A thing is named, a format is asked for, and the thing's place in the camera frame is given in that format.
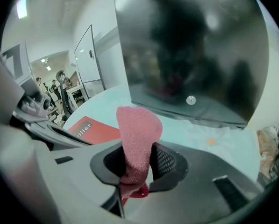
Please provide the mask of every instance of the red book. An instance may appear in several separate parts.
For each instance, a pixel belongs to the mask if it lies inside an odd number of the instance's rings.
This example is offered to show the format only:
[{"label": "red book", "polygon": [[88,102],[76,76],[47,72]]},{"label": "red book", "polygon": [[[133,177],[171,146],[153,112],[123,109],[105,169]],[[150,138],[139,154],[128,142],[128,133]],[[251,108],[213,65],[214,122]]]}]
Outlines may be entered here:
[{"label": "red book", "polygon": [[69,132],[91,144],[100,144],[119,139],[120,130],[105,125],[87,116],[74,124]]}]

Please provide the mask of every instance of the pink sock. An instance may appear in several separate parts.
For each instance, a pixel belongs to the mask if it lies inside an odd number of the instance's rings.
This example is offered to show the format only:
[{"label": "pink sock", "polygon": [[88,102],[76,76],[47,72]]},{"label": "pink sock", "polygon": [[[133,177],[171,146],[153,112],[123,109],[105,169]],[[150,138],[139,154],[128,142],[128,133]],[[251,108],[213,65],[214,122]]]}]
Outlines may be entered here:
[{"label": "pink sock", "polygon": [[146,197],[145,181],[150,166],[151,148],[160,139],[162,124],[158,117],[144,108],[119,107],[116,118],[125,153],[126,173],[120,180],[122,197]]}]

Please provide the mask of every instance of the man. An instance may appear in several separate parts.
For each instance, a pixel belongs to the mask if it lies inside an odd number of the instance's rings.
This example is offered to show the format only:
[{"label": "man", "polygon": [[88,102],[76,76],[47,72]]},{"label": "man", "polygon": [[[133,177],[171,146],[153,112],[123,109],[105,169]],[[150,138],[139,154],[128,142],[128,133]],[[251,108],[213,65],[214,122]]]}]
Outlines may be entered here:
[{"label": "man", "polygon": [[50,105],[52,107],[55,107],[55,103],[54,103],[52,97],[50,96],[49,91],[45,86],[45,83],[42,83],[42,79],[40,77],[37,77],[36,82],[37,82],[38,87],[40,88],[40,91],[50,97],[50,99],[51,99]]},{"label": "man", "polygon": [[61,101],[61,96],[60,96],[60,93],[58,91],[58,88],[59,88],[59,86],[55,85],[55,80],[52,80],[52,89],[54,90],[54,93],[56,94],[58,100]]}]

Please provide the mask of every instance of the light blue table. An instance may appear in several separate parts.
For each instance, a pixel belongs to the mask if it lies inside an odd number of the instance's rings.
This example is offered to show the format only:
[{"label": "light blue table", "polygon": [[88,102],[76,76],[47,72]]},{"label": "light blue table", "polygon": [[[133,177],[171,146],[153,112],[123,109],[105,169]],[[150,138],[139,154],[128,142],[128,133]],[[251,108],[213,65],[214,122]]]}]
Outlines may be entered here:
[{"label": "light blue table", "polygon": [[[127,86],[113,87],[86,101],[70,116],[64,129],[68,130],[84,116],[118,128],[116,109],[119,106],[136,107],[131,103]],[[158,117],[163,125],[162,140],[213,153],[256,182],[260,154],[256,132],[249,127],[244,130],[230,130],[227,127],[215,129],[194,125],[188,120],[171,119],[161,115]],[[209,145],[209,138],[214,139],[216,144]]]}]

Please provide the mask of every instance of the orange dot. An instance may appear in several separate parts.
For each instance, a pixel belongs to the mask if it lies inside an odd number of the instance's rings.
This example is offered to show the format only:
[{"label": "orange dot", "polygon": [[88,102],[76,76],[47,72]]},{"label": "orange dot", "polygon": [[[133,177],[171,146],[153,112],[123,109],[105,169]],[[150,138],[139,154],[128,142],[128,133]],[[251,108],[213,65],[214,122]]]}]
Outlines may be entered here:
[{"label": "orange dot", "polygon": [[208,138],[207,142],[208,142],[209,145],[214,145],[214,144],[216,144],[216,141],[215,141],[215,139],[213,139],[213,138]]}]

